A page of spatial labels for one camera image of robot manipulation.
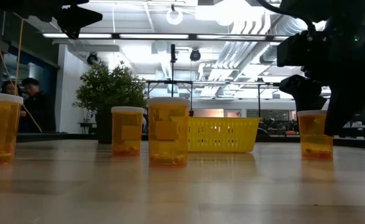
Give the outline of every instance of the ceiling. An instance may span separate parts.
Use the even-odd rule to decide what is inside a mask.
[[[254,0],[223,0],[213,6],[203,6],[203,0],[178,1],[173,12],[170,3],[160,0],[139,1],[91,0],[81,5],[103,14],[103,20],[86,26],[81,33],[149,33],[149,34],[272,34],[293,35],[305,29],[302,21],[266,11]],[[43,23],[35,17],[28,20],[45,33],[58,33],[57,21]],[[89,52],[115,66],[126,61],[135,75],[145,79],[166,79],[171,76],[169,47],[176,44],[177,62],[174,76],[181,80],[253,82],[261,77],[265,82],[280,82],[299,73],[300,68],[276,67],[276,46],[267,42],[226,41],[154,41],[154,40],[54,40],[67,44],[69,50],[82,60]],[[201,59],[189,59],[192,49],[199,49]],[[196,96],[230,94],[230,85],[197,86]],[[242,94],[245,86],[233,86],[231,97]],[[156,91],[168,94],[165,86]]]

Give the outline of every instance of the wooden table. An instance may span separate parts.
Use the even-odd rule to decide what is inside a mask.
[[[95,141],[18,144],[0,166],[0,223],[365,223],[365,149],[302,161],[299,144],[256,144],[183,169],[147,159],[112,159]]]

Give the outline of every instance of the plastic basket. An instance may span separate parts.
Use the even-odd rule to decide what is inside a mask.
[[[189,152],[252,152],[260,118],[189,118]]]

